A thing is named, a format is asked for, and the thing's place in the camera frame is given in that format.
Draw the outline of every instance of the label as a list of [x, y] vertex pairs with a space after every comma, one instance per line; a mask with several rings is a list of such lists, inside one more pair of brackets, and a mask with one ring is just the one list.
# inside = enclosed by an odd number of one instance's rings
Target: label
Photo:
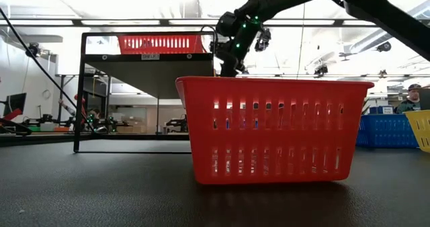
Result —
[[160, 54], [142, 54], [141, 60], [160, 60]]
[[392, 107], [383, 107], [382, 113], [383, 114], [393, 114]]

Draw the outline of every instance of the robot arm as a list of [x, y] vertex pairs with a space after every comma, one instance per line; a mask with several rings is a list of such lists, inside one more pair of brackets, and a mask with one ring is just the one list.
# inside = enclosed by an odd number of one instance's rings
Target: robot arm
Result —
[[[277, 13], [312, 0], [248, 0], [234, 13], [226, 12], [218, 21], [216, 31], [230, 37], [227, 43], [218, 46], [215, 55], [224, 61], [221, 77], [235, 77], [237, 71], [244, 71], [243, 59], [249, 51], [258, 32], [257, 48], [268, 45], [270, 35], [263, 29], [263, 22]], [[424, 38], [430, 38], [430, 29], [387, 0], [333, 0], [345, 8], [346, 12], [356, 17], [375, 23], [393, 37], [413, 49], [430, 61], [430, 44]]]

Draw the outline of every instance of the yellow basket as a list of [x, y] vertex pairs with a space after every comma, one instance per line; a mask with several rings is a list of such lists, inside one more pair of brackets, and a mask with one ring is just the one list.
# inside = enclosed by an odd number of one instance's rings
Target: yellow basket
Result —
[[405, 112], [419, 148], [430, 153], [430, 110]]

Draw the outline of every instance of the red plastic basket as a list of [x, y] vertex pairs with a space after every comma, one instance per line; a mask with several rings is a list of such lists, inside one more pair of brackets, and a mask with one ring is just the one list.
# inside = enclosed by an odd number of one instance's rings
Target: red plastic basket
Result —
[[204, 53], [202, 36], [118, 36], [121, 54]]
[[363, 99], [373, 85], [179, 78], [197, 182], [346, 179]]

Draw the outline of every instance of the dark gray table surface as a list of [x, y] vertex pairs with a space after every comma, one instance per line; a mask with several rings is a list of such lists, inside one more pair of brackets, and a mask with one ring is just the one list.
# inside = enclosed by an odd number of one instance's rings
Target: dark gray table surface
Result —
[[[87, 141], [83, 150], [182, 150], [189, 142]], [[71, 143], [0, 148], [0, 226], [430, 226], [430, 154], [356, 150], [334, 183], [201, 186], [190, 154], [73, 154]]]

